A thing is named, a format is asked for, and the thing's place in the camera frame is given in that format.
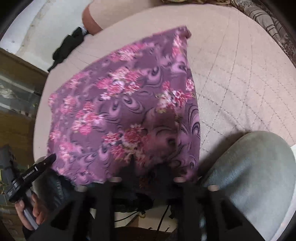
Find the person's leg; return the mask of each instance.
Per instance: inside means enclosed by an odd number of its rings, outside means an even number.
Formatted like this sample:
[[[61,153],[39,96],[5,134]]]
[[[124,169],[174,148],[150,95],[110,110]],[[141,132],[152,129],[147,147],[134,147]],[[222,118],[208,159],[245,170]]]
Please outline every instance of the person's leg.
[[[291,204],[296,163],[276,134],[257,131],[234,143],[213,165],[204,186],[216,184],[265,240],[280,228]]]
[[[94,0],[83,11],[82,22],[94,35],[135,13],[162,4],[161,0]]]

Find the wire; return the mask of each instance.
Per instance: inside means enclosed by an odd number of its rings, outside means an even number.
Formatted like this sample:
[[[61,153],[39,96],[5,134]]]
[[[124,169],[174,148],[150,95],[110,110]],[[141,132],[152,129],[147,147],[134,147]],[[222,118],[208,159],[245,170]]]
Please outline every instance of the wire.
[[[138,211],[132,213],[131,215],[128,215],[127,217],[125,217],[125,218],[123,218],[123,219],[116,220],[116,221],[114,221],[114,222],[119,222],[119,221],[125,220],[125,219],[129,218],[130,216],[133,216],[133,215],[136,214],[137,212],[138,212]]]
[[[170,206],[168,205],[167,208],[166,208],[166,210],[165,210],[165,212],[163,213],[163,216],[161,217],[161,220],[160,220],[159,225],[158,225],[157,230],[156,230],[156,234],[155,234],[155,237],[154,237],[154,241],[156,241],[157,234],[158,234],[158,231],[159,231],[159,229],[160,229],[161,223],[163,222],[163,219],[164,219],[165,214],[166,214],[166,212],[168,211],[168,208],[169,208],[169,207],[170,207]]]

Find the floor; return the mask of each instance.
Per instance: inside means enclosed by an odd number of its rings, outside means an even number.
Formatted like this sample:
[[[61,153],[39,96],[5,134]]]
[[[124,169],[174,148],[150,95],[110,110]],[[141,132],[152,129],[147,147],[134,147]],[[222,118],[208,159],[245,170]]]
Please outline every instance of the floor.
[[[47,71],[63,39],[82,25],[91,0],[34,0],[9,27],[0,48]]]

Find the floral cloth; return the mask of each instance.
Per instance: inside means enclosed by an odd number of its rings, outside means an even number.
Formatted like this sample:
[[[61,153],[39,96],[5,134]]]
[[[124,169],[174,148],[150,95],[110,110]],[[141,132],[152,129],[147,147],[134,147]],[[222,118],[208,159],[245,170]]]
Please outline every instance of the floral cloth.
[[[53,169],[77,185],[103,183],[133,156],[139,176],[165,162],[193,179],[200,120],[186,56],[190,35],[183,26],[125,46],[53,93]]]

